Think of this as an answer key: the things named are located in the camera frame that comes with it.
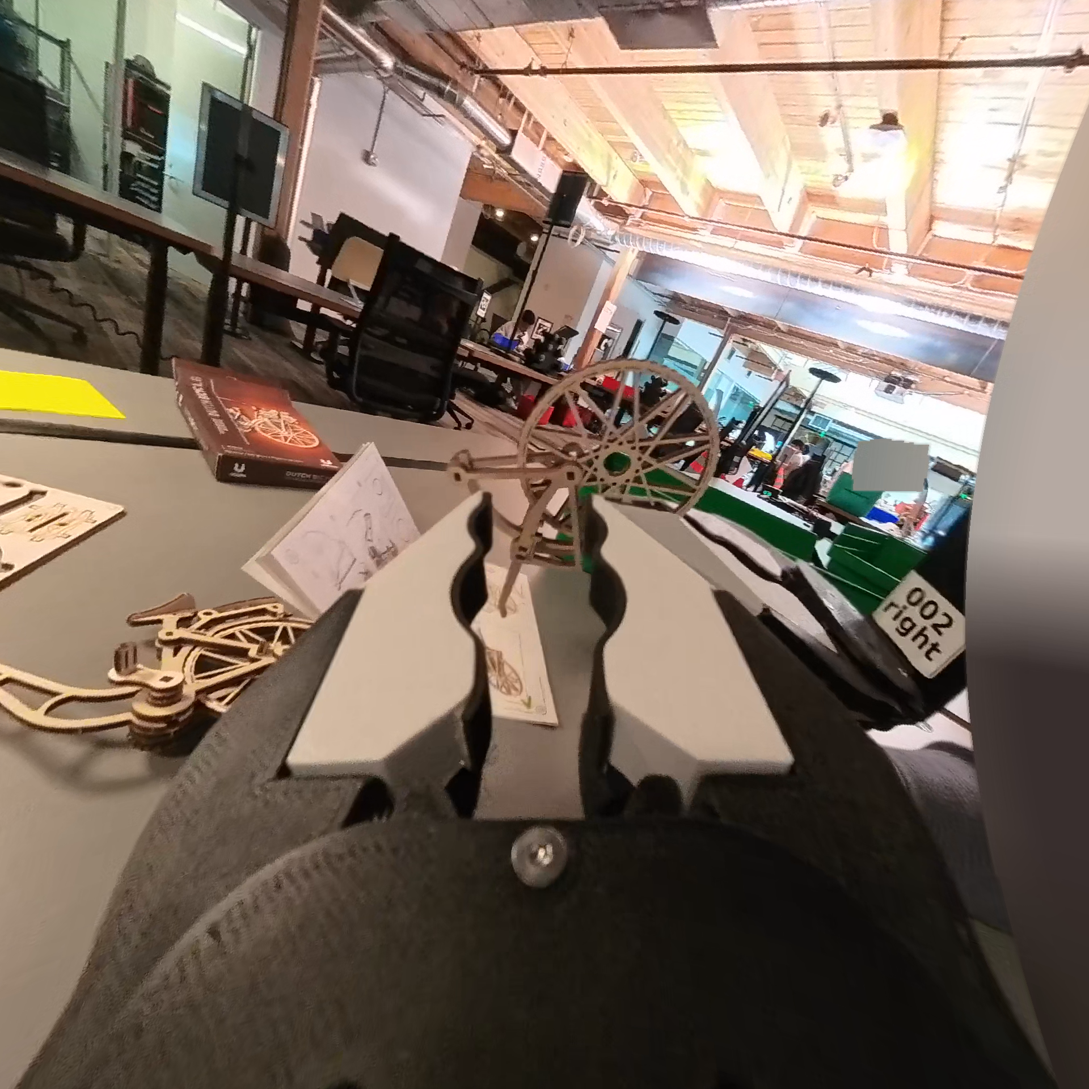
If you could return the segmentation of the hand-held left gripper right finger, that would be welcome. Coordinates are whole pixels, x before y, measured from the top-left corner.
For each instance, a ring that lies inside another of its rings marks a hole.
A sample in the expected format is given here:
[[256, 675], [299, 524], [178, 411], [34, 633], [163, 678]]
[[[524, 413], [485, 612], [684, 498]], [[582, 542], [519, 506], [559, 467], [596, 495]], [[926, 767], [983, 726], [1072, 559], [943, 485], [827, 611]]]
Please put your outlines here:
[[664, 512], [594, 495], [605, 592], [605, 761], [626, 779], [788, 773], [794, 757], [708, 579], [719, 562]]

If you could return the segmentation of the wooden bicycle frame model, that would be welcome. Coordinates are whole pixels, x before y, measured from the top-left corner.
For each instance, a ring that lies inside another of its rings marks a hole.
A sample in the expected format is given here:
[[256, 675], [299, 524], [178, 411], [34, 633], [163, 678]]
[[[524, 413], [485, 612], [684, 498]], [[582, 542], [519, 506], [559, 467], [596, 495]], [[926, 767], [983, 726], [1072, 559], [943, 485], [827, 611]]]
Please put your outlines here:
[[38, 733], [120, 731], [136, 748], [166, 750], [224, 715], [314, 625], [273, 597], [198, 607], [189, 594], [126, 623], [150, 639], [118, 644], [101, 687], [3, 663], [2, 712]]

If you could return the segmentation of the green plastic bin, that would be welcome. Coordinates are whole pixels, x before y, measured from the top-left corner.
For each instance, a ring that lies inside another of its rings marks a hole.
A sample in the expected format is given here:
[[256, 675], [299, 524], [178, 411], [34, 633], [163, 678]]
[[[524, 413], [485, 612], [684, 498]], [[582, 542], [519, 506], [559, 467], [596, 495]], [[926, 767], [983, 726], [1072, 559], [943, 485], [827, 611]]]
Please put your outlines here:
[[714, 515], [790, 559], [812, 564], [864, 612], [871, 612], [920, 567], [927, 552], [900, 536], [884, 492], [855, 489], [851, 469], [848, 463], [834, 475], [828, 494], [809, 503], [785, 491], [772, 495], [715, 482], [689, 515]]

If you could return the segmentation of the black mesh office chair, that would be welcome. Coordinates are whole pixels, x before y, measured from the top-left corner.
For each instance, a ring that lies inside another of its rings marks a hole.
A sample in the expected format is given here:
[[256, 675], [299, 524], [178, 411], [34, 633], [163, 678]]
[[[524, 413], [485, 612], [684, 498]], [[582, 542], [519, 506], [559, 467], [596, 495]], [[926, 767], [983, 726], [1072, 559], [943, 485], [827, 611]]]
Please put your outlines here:
[[455, 371], [482, 297], [482, 280], [389, 235], [351, 332], [322, 348], [328, 386], [365, 413], [470, 429], [454, 404]]

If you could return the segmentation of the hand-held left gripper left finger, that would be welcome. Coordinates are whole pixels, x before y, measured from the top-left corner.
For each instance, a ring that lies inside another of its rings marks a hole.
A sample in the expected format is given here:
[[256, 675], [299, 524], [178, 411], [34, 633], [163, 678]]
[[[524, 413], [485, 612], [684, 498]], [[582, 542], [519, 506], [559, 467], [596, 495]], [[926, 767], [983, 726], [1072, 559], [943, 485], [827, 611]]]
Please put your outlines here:
[[294, 778], [478, 779], [491, 741], [487, 657], [491, 497], [465, 499], [374, 575], [304, 717]]

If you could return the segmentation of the wooden spoked wheel assembly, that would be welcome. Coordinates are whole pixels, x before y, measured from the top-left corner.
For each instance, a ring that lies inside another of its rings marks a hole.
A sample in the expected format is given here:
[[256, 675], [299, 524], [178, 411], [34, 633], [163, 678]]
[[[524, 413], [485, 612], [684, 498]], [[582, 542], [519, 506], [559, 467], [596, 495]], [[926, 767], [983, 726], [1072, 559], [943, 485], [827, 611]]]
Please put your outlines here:
[[580, 567], [589, 498], [683, 515], [715, 480], [715, 409], [698, 386], [654, 360], [604, 360], [546, 386], [513, 453], [448, 464], [456, 484], [518, 484], [519, 521], [497, 514], [510, 563], [497, 594], [500, 615], [527, 565]]

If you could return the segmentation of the dark wooden desk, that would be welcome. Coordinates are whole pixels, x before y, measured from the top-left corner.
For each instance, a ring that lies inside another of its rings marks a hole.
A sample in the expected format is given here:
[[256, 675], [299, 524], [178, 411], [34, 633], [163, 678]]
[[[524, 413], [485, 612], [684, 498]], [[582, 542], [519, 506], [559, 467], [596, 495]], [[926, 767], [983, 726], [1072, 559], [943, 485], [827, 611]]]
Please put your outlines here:
[[164, 215], [108, 194], [60, 171], [40, 166], [16, 152], [2, 149], [2, 187], [20, 198], [37, 198], [74, 222], [138, 243], [148, 252], [140, 374], [159, 374], [163, 360], [162, 337], [168, 301], [169, 254], [182, 252], [209, 258], [219, 265], [222, 249], [188, 233]]

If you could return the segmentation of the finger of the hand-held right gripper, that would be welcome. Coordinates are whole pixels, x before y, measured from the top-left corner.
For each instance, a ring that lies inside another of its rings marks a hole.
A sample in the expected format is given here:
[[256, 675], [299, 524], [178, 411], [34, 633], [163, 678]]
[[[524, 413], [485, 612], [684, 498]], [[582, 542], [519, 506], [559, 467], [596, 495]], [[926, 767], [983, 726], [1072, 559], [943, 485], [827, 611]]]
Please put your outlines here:
[[758, 598], [797, 595], [791, 579], [796, 568], [794, 561], [748, 528], [702, 510], [685, 513], [685, 524], [729, 568], [733, 579]]

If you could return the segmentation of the yellow paper sheet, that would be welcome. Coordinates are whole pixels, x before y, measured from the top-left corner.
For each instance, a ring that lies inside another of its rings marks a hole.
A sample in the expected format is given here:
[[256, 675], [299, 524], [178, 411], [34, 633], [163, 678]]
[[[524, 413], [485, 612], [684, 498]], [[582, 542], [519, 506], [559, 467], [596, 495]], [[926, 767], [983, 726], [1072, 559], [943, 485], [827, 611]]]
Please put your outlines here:
[[125, 414], [85, 379], [1, 370], [1, 409], [12, 413], [125, 419]]

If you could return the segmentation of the white instruction booklet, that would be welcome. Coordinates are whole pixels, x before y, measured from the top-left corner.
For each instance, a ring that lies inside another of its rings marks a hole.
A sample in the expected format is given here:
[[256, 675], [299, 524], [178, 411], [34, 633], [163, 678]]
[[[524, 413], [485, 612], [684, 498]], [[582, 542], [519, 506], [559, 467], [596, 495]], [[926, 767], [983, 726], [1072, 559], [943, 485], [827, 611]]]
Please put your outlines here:
[[[419, 537], [386, 462], [367, 443], [242, 570], [297, 614], [317, 619]], [[486, 649], [492, 712], [556, 729], [528, 577], [517, 575], [504, 594], [507, 568], [486, 563], [484, 570], [488, 598], [472, 627]]]

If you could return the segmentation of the brown model kit box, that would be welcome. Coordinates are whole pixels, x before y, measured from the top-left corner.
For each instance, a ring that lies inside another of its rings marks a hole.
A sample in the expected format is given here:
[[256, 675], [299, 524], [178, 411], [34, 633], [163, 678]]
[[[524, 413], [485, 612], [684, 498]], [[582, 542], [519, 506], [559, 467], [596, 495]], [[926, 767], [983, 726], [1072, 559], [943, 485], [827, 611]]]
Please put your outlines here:
[[286, 389], [198, 360], [172, 360], [179, 411], [220, 484], [318, 490], [341, 458]]

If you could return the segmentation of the wooden laser-cut parts sheet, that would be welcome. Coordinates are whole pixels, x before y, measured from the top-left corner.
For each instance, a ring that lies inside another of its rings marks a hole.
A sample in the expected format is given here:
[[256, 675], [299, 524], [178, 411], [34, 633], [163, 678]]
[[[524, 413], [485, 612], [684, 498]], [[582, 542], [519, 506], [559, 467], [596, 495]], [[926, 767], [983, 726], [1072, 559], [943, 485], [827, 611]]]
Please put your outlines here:
[[1, 476], [1, 587], [124, 517], [124, 506]]

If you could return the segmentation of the monitor on stand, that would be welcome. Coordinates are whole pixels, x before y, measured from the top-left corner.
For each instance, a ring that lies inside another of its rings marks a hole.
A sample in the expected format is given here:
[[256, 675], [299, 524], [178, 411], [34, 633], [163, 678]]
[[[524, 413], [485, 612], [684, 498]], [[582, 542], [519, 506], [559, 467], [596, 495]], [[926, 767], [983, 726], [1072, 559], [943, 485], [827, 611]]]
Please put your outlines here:
[[273, 117], [201, 84], [193, 194], [258, 225], [276, 225], [291, 140]]

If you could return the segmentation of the dark storage shelf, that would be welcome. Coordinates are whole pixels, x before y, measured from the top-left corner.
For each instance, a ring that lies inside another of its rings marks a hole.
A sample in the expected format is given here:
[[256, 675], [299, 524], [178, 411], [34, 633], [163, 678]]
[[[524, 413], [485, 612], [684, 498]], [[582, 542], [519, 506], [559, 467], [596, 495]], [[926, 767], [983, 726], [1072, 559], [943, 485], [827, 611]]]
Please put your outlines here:
[[164, 193], [171, 87], [151, 62], [125, 60], [121, 96], [119, 194], [159, 213]]

